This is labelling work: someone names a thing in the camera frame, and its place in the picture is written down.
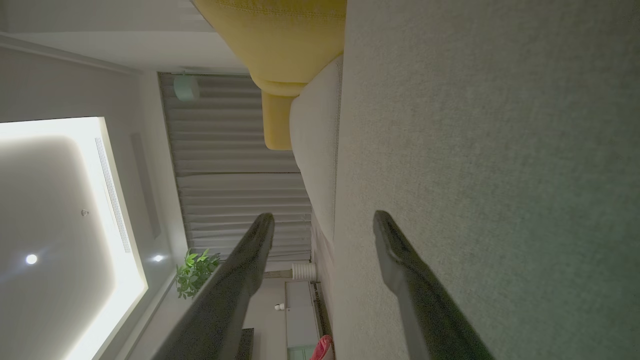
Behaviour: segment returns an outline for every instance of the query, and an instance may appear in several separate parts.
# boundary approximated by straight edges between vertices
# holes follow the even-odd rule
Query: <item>sofa cushion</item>
[[[318,224],[333,243],[342,55],[327,65],[293,100],[291,147]]]

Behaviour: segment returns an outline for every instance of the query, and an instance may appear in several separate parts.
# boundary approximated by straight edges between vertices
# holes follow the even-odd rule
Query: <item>red object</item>
[[[316,345],[316,349],[314,350],[314,354],[311,356],[310,360],[322,360],[326,355],[327,351],[331,349],[333,339],[331,339],[330,335],[324,335],[318,341],[318,345]]]

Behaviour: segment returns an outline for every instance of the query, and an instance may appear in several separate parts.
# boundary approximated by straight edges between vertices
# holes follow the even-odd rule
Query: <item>potted plant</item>
[[[175,266],[175,286],[178,289],[178,297],[193,298],[218,267],[220,253],[211,256],[208,256],[208,253],[209,249],[198,257],[198,254],[191,254],[191,249],[189,249],[184,256],[184,265]]]

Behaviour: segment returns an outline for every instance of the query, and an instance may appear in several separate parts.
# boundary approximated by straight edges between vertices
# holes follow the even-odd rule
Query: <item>recessed spotlight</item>
[[[35,254],[29,254],[25,261],[27,262],[27,264],[33,265],[38,261],[38,257]]]

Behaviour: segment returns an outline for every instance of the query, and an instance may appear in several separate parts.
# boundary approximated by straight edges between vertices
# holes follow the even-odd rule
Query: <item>sofa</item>
[[[496,359],[637,358],[637,14],[633,0],[349,0],[344,55],[291,99],[287,128],[335,250],[338,358],[408,356],[377,209]]]

